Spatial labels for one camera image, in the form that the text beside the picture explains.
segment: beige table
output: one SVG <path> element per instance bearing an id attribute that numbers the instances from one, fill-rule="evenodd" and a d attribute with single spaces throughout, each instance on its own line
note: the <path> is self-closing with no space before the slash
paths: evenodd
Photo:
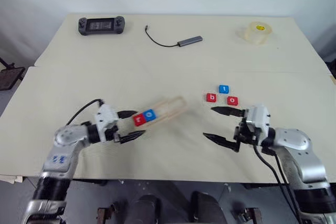
<path id="1" fill-rule="evenodd" d="M 219 84 L 228 84 L 242 108 L 264 103 L 273 127 L 305 131 L 329 179 L 336 181 L 335 85 L 292 19 L 258 18 L 272 25 L 274 36 L 254 46 L 240 39 L 234 28 L 255 18 L 182 16 L 189 26 L 177 32 L 169 24 L 180 20 L 178 16 L 126 16 L 124 34 L 84 37 L 76 32 L 77 22 L 71 22 L 81 16 L 87 15 L 67 17 L 0 118 L 0 174 L 38 175 L 54 131 L 94 98 L 103 98 L 117 110 L 142 110 L 182 95 L 188 110 L 150 128 L 138 140 L 85 149 L 76 177 L 274 182 L 249 146 L 237 154 L 202 136 L 233 136 L 239 119 L 211 111 L 213 104 L 204 100 L 207 92 L 216 93 Z M 196 35 L 204 41 L 161 48 L 143 34 L 145 24 L 161 42 Z M 225 29 L 214 30 L 216 24 Z M 225 105 L 225 98 L 219 97 L 216 105 Z M 92 120 L 95 112 L 93 106 L 77 122 Z M 126 121 L 121 128 L 133 130 L 133 124 Z"/>

